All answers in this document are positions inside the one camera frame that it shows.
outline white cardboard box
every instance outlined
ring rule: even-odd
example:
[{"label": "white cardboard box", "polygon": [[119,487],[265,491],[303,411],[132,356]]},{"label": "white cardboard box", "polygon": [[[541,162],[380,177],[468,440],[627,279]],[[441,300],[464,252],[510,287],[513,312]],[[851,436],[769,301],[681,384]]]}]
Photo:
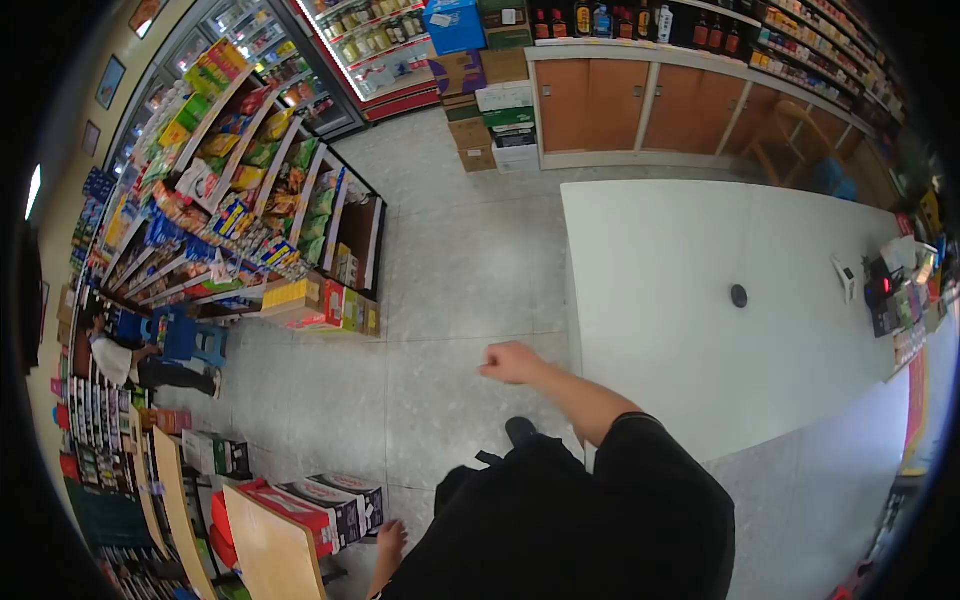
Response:
[{"label": "white cardboard box", "polygon": [[540,170],[540,152],[537,150],[537,144],[497,148],[494,143],[493,160],[496,161],[496,170],[502,174]]},{"label": "white cardboard box", "polygon": [[534,105],[534,88],[530,81],[491,84],[474,92],[480,112],[503,110],[504,108],[523,108]]}]

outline refrigerator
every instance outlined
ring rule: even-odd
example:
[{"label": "refrigerator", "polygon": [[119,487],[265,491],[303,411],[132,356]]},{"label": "refrigerator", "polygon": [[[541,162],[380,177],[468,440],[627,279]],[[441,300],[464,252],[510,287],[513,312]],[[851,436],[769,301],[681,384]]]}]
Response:
[{"label": "refrigerator", "polygon": [[[279,0],[217,2],[198,30],[210,40],[225,37],[236,46],[255,65],[264,84],[280,90],[280,101],[319,135],[332,139],[366,127],[357,106],[304,33],[309,28]],[[185,48],[191,51],[200,45],[197,41]],[[188,60],[183,70],[191,64]]]},{"label": "refrigerator", "polygon": [[427,59],[427,0],[271,0],[312,33],[330,69],[369,121],[440,102]]}]

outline red box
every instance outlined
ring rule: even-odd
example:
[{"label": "red box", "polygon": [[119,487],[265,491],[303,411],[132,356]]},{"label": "red box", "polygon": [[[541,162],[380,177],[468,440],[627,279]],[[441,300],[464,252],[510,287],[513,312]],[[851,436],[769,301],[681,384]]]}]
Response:
[{"label": "red box", "polygon": [[245,494],[275,513],[283,515],[313,532],[313,543],[317,546],[318,559],[340,551],[336,529],[331,526],[330,516],[324,509],[273,487],[251,490],[245,492]]}]

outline fist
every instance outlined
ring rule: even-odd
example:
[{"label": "fist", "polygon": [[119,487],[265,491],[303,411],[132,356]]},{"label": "fist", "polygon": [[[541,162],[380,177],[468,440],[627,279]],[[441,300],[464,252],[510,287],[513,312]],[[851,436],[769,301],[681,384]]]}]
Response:
[{"label": "fist", "polygon": [[486,359],[487,364],[478,369],[480,374],[503,383],[530,383],[549,368],[536,352],[521,342],[490,344]]},{"label": "fist", "polygon": [[376,535],[376,546],[380,552],[399,557],[403,547],[407,545],[407,528],[398,518],[387,521],[380,527]]}]

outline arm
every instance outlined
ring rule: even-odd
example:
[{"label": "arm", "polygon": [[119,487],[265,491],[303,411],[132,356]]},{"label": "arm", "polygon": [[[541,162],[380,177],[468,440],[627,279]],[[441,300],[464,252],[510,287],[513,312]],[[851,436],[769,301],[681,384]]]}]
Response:
[{"label": "arm", "polygon": [[640,408],[607,388],[547,364],[521,342],[487,347],[480,374],[504,383],[524,384],[553,400],[578,435],[600,447],[613,422]]},{"label": "arm", "polygon": [[403,561],[403,546],[407,543],[407,530],[399,519],[387,521],[380,528],[376,536],[376,547],[379,553],[376,556],[376,567],[373,568],[373,581],[367,599],[374,598],[383,590],[396,569]]}]

